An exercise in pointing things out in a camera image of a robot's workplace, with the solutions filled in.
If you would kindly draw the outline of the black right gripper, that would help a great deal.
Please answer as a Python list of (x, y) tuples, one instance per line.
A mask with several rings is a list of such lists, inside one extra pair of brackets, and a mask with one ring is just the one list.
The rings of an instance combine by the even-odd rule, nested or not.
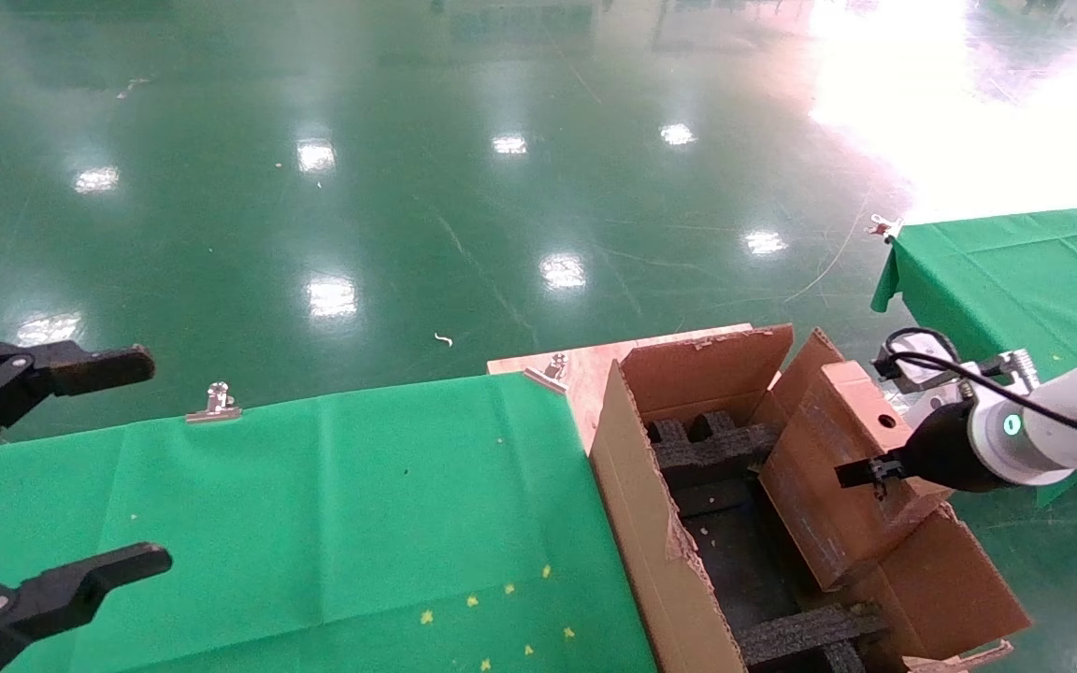
[(889, 482), (917, 477), (959, 493), (990, 493), (999, 477), (976, 455), (970, 441), (974, 402), (962, 401), (933, 410), (897, 451), (838, 465), (835, 477), (842, 489), (871, 486), (876, 499), (885, 499)]

